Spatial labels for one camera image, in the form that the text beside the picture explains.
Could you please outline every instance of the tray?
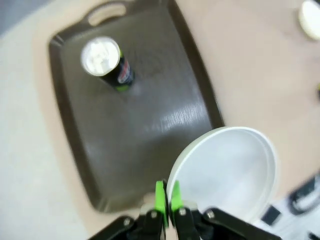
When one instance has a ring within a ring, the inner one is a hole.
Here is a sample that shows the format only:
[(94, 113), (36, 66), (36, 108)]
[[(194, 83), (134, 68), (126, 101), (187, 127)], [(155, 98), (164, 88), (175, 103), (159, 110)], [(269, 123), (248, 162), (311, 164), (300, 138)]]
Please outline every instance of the tray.
[[(82, 48), (98, 36), (113, 38), (135, 71), (129, 90), (117, 92), (82, 68)], [(224, 125), (174, 0), (109, 1), (48, 49), (64, 130), (98, 211), (140, 206), (190, 142)]]

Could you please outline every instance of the black and silver object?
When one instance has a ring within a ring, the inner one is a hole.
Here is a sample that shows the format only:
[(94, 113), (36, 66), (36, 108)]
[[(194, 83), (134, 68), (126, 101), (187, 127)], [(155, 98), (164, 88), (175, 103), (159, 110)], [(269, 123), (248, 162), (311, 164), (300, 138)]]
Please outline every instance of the black and silver object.
[(88, 74), (100, 77), (119, 92), (127, 90), (135, 78), (118, 44), (107, 36), (96, 37), (84, 46), (81, 63)]

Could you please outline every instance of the can lid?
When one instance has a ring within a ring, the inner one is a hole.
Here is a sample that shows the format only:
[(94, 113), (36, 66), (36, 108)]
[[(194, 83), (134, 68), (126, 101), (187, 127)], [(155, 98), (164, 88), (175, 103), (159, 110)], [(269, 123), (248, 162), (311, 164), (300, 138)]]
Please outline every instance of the can lid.
[(104, 76), (120, 61), (120, 48), (110, 37), (100, 36), (90, 40), (82, 49), (81, 63), (91, 75)]

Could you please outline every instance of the tray handle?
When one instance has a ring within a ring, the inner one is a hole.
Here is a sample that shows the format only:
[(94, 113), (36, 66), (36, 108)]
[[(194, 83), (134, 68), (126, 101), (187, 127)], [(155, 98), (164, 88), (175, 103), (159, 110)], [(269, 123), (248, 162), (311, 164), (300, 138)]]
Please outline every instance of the tray handle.
[(108, 0), (90, 10), (81, 22), (95, 27), (107, 19), (121, 17), (127, 12), (127, 3), (133, 1), (134, 0)]

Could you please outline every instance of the soda can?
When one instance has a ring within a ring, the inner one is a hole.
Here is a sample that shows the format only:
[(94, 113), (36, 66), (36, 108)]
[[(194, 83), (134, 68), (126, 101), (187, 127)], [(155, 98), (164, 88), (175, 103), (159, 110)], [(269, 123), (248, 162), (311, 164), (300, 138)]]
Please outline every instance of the soda can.
[(125, 91), (133, 83), (135, 74), (115, 40), (107, 36), (96, 37), (84, 46), (81, 53), (84, 70)]

